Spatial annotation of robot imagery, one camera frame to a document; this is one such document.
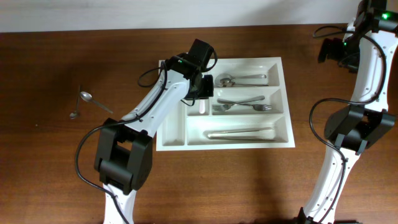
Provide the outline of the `pink plastic knife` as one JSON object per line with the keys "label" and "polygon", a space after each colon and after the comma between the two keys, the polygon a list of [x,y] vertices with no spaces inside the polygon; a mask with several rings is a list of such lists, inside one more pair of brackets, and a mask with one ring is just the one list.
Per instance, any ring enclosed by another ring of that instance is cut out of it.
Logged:
{"label": "pink plastic knife", "polygon": [[206,101],[205,100],[199,100],[199,113],[200,114],[206,113]]}

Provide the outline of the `silver tablespoon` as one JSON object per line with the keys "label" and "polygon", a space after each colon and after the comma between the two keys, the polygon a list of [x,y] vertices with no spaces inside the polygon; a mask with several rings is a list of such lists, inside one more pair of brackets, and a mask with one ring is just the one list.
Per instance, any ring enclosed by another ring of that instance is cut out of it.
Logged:
{"label": "silver tablespoon", "polygon": [[215,83],[215,87],[218,88],[226,88],[226,87],[251,87],[251,86],[258,86],[258,87],[264,87],[267,85],[261,85],[261,84],[239,84],[236,83],[232,80],[230,81],[223,81],[221,83]]}
{"label": "silver tablespoon", "polygon": [[215,84],[220,84],[222,81],[235,80],[235,79],[248,79],[248,78],[266,78],[266,74],[245,75],[245,76],[232,76],[228,73],[222,73],[215,78]]}

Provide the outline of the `silver fork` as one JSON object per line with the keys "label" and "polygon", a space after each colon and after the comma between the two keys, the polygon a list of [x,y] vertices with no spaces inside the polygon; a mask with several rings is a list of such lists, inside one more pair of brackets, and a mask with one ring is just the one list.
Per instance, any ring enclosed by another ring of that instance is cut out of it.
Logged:
{"label": "silver fork", "polygon": [[[233,101],[218,99],[217,102],[218,103],[232,103]],[[255,111],[269,111],[272,109],[271,105],[265,105],[265,104],[243,103],[243,104],[241,104],[241,106],[249,106],[252,109],[254,109]]]}
{"label": "silver fork", "polygon": [[221,100],[218,99],[218,105],[212,105],[212,110],[213,111],[220,111],[220,112],[225,112],[230,110],[233,106],[235,105],[241,105],[241,104],[246,104],[250,102],[255,102],[255,101],[261,101],[264,100],[265,96],[256,96],[254,98],[249,98],[246,100],[241,100],[241,101],[228,101],[228,100]]}

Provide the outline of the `long metal tweezers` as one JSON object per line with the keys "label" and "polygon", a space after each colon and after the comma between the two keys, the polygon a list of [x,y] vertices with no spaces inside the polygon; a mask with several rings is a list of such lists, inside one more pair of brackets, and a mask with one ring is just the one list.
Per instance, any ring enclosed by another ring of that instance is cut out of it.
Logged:
{"label": "long metal tweezers", "polygon": [[227,131],[206,131],[205,137],[217,140],[265,141],[273,140],[274,128],[234,129]]}

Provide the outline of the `silver teaspoon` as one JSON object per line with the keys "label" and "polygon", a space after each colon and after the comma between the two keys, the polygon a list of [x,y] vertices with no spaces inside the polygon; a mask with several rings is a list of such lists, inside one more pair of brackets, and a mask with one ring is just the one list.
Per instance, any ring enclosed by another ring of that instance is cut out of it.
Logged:
{"label": "silver teaspoon", "polygon": [[113,113],[112,110],[110,110],[109,108],[107,108],[105,105],[101,104],[100,102],[94,100],[93,96],[85,91],[81,91],[80,92],[80,97],[82,98],[82,100],[84,100],[85,102],[89,102],[89,103],[94,103],[96,106],[99,106],[100,108],[102,108],[103,110],[109,112],[109,113]]}

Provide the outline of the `small dark teaspoon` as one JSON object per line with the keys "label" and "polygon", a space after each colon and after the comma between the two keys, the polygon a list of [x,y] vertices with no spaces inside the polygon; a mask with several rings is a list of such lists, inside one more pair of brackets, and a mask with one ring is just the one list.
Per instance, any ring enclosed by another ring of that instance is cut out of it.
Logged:
{"label": "small dark teaspoon", "polygon": [[76,119],[80,116],[80,110],[79,110],[80,92],[81,92],[81,85],[79,85],[79,87],[78,87],[78,91],[76,94],[75,109],[73,112],[70,113],[70,115],[69,115],[70,119]]}

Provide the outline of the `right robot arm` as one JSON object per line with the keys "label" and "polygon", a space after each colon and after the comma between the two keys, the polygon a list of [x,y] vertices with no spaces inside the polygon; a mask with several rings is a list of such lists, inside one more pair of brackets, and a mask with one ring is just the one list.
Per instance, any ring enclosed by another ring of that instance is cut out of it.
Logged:
{"label": "right robot arm", "polygon": [[330,115],[324,135],[325,158],[309,201],[294,223],[335,223],[335,211],[345,182],[361,154],[390,131],[388,81],[397,49],[397,3],[362,0],[356,17],[345,27],[324,34],[318,61],[335,60],[357,74],[350,100],[332,98],[345,107]]}

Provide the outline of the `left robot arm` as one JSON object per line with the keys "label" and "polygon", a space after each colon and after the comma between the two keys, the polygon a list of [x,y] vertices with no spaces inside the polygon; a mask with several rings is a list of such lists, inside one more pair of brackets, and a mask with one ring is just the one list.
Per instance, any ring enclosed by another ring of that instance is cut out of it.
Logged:
{"label": "left robot arm", "polygon": [[105,223],[132,223],[137,191],[152,169],[152,143],[165,117],[182,100],[213,96],[208,62],[214,48],[199,39],[187,53],[161,61],[159,77],[130,113],[116,121],[108,118],[99,132],[94,168],[106,194]]}

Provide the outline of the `white plastic cutlery tray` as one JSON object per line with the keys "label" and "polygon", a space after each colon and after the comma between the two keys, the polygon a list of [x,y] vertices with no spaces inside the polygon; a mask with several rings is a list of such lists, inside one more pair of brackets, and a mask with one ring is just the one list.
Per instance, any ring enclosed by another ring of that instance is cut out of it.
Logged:
{"label": "white plastic cutlery tray", "polygon": [[[285,87],[282,59],[224,58],[210,60],[213,77],[222,73],[232,76],[266,74],[266,78],[237,79],[242,84],[261,84],[264,87],[226,87],[214,89],[214,96],[206,101],[206,113],[199,113],[199,101],[179,103],[166,117],[157,132],[157,151],[191,151],[211,149],[287,148],[295,147],[289,104]],[[236,105],[225,112],[213,111],[218,99],[241,101],[265,96],[260,104],[271,105],[269,111],[255,111],[249,106]],[[273,140],[237,141],[205,137],[206,131],[274,128]]]}

